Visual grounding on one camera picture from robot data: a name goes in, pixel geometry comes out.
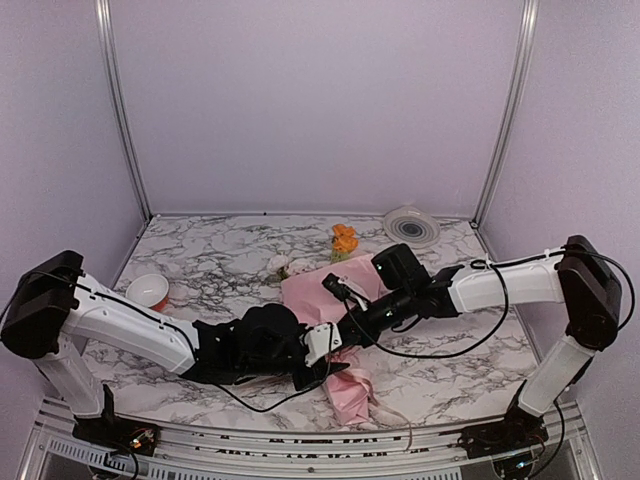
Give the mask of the white rose fake flower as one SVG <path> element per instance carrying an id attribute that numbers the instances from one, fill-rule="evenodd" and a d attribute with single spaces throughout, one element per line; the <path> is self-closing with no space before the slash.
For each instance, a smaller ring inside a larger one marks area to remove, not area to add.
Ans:
<path id="1" fill-rule="evenodd" d="M 284 254 L 273 256 L 267 263 L 267 271 L 280 280 L 311 271 L 313 265 L 306 259 L 290 259 Z"/>

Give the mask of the tan ribbon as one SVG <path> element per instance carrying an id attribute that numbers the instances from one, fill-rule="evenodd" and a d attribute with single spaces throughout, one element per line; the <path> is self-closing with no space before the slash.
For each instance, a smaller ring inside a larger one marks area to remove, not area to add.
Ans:
<path id="1" fill-rule="evenodd" d="M 256 413 L 237 406 L 227 415 L 233 428 L 307 432 L 375 430 L 408 427 L 408 409 L 395 394 L 392 381 L 397 361 L 373 350 L 355 347 L 332 355 L 348 368 L 330 375 L 313 391 L 279 407 Z"/>

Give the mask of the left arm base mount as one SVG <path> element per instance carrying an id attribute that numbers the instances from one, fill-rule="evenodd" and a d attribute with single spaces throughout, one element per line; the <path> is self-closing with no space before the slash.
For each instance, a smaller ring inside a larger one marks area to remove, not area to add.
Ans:
<path id="1" fill-rule="evenodd" d="M 100 414 L 95 418 L 75 415 L 72 435 L 92 444 L 151 457 L 157 447 L 160 427 L 153 423 L 117 415 L 111 389 L 107 385 L 102 387 L 104 402 Z"/>

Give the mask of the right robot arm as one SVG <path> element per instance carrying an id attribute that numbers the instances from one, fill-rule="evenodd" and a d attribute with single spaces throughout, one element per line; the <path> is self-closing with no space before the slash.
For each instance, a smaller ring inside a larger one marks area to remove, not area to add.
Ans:
<path id="1" fill-rule="evenodd" d="M 337 328 L 349 346 L 377 346 L 380 335 L 408 319 L 453 319 L 490 308 L 514 309 L 529 335 L 543 326 L 558 338 L 536 370 L 519 388 L 495 430 L 506 448 L 515 448 L 534 431 L 534 419 L 580 379 L 592 359 L 611 346 L 636 305 L 630 275 L 599 253 L 583 236 L 543 253 L 506 261 L 476 259 L 430 274 L 405 244 L 372 260 L 388 289 L 365 302 L 344 284 L 338 296 L 345 307 Z"/>

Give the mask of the pink wrapping paper sheet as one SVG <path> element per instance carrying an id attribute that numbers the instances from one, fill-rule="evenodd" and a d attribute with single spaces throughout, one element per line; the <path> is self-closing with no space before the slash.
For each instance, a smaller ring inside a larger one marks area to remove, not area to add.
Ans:
<path id="1" fill-rule="evenodd" d="M 354 285 L 366 298 L 376 300 L 383 292 L 383 284 L 371 259 L 370 254 L 359 255 L 292 275 L 281 283 L 282 302 L 300 322 L 310 326 L 336 322 L 345 315 L 344 305 L 324 288 L 322 281 L 332 273 Z M 374 402 L 370 371 L 361 365 L 353 348 L 335 354 L 333 359 L 349 365 L 329 376 L 323 386 L 338 423 L 342 426 L 369 423 L 369 406 Z"/>

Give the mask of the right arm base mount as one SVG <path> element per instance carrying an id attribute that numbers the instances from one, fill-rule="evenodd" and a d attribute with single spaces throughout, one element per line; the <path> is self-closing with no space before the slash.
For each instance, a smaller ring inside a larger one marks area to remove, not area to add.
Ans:
<path id="1" fill-rule="evenodd" d="M 465 427 L 457 445 L 466 451 L 469 459 L 507 453 L 544 444 L 549 436 L 543 426 L 543 415 L 527 413 L 519 406 L 522 384 L 512 398 L 501 420 Z"/>

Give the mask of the orange fake flower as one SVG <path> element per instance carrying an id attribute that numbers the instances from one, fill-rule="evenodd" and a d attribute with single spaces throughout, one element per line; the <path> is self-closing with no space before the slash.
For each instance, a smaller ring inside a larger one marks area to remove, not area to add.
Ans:
<path id="1" fill-rule="evenodd" d="M 351 226 L 336 224 L 332 227 L 332 232 L 330 262 L 345 261 L 358 248 L 359 241 L 356 238 L 356 230 Z"/>

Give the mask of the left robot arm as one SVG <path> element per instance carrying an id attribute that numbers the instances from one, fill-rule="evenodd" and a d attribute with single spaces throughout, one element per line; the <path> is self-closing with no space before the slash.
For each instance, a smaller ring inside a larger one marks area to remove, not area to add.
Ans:
<path id="1" fill-rule="evenodd" d="M 258 377 L 288 376 L 301 396 L 347 367 L 332 359 L 342 347 L 332 323 L 310 327 L 277 303 L 252 307 L 226 323 L 181 320 L 113 292 L 82 263 L 82 255 L 66 250 L 23 274 L 1 313 L 1 341 L 33 361 L 106 445 L 125 438 L 126 423 L 106 407 L 106 393 L 74 347 L 76 337 L 222 391 Z"/>

